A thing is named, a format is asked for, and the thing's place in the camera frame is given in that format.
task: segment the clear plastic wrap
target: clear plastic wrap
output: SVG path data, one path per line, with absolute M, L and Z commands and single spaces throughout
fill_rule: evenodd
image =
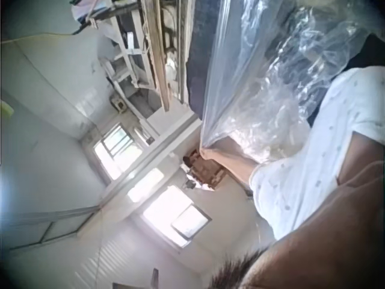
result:
M 230 137 L 259 163 L 293 155 L 333 78 L 382 27 L 360 0 L 223 0 L 201 146 Z

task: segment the hair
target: hair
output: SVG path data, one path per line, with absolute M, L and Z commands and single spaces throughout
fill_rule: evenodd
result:
M 267 248 L 259 249 L 254 254 L 245 255 L 243 258 L 227 260 L 219 272 L 212 277 L 207 289 L 238 289 L 249 269 L 266 250 Z

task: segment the bright window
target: bright window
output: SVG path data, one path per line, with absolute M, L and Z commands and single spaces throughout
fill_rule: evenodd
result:
M 112 129 L 94 150 L 112 179 L 117 179 L 143 152 L 121 125 Z
M 210 218 L 175 186 L 163 192 L 144 212 L 144 218 L 179 247 L 186 246 Z
M 144 176 L 137 184 L 128 191 L 128 196 L 134 203 L 141 201 L 146 197 L 150 190 L 162 180 L 163 173 L 157 168 L 152 169 L 146 176 Z

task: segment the white shirt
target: white shirt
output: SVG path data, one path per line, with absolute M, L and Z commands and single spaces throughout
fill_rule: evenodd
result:
M 354 131 L 385 145 L 385 67 L 339 75 L 302 150 L 251 174 L 255 206 L 277 240 L 297 229 L 337 187 Z

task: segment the dark hair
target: dark hair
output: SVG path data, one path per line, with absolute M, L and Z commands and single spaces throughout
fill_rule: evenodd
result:
M 212 277 L 207 289 L 238 289 L 249 269 L 266 250 L 267 248 L 260 249 L 238 260 L 227 260 Z

